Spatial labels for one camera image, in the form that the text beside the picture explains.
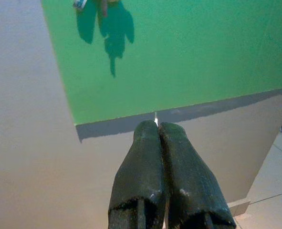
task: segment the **green panel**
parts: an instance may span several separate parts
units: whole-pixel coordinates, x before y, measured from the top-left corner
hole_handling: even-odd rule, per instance
[[[282,1],[42,5],[76,125],[282,88]]]

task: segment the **tiled floor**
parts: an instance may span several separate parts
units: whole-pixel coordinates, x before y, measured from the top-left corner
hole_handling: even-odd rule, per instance
[[[237,229],[282,229],[282,133],[275,139],[249,191],[245,214],[235,217]]]

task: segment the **green surface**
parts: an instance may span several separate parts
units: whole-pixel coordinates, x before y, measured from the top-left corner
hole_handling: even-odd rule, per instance
[[[76,125],[282,88],[282,1],[42,5]]]

